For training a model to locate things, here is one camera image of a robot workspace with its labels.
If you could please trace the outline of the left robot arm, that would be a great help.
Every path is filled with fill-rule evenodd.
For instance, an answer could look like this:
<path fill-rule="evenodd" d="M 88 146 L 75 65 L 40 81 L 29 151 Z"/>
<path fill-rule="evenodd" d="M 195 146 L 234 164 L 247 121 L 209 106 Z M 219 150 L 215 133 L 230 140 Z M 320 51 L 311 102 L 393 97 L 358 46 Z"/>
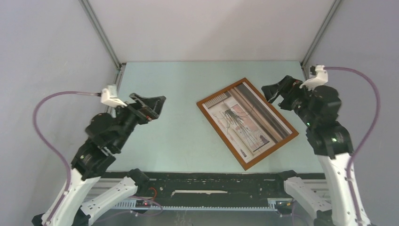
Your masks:
<path fill-rule="evenodd" d="M 33 225 L 90 226 L 125 198 L 147 194 L 150 179 L 141 170 L 133 169 L 114 187 L 86 200 L 92 187 L 115 162 L 115 156 L 121 152 L 135 127 L 159 118 L 166 98 L 132 93 L 132 103 L 127 103 L 116 97 L 107 100 L 104 93 L 99 96 L 105 105 L 115 109 L 115 114 L 95 115 L 85 129 L 87 140 L 73 160 L 67 162 L 61 157 L 67 175 L 65 184 L 48 211 L 32 218 Z"/>

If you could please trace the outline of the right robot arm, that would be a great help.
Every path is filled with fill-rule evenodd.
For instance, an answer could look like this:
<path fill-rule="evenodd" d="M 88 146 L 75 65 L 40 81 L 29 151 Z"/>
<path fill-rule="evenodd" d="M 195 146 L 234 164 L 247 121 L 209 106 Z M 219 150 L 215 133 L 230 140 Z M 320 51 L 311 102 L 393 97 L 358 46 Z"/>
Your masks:
<path fill-rule="evenodd" d="M 371 225 L 351 166 L 355 155 L 351 136 L 337 121 L 342 104 L 337 90 L 314 79 L 300 81 L 289 75 L 261 90 L 269 103 L 282 97 L 279 107 L 293 111 L 306 125 L 307 141 L 322 166 L 330 201 L 306 187 L 293 171 L 283 172 L 283 178 L 274 183 L 275 194 L 293 197 L 307 211 L 315 226 Z"/>

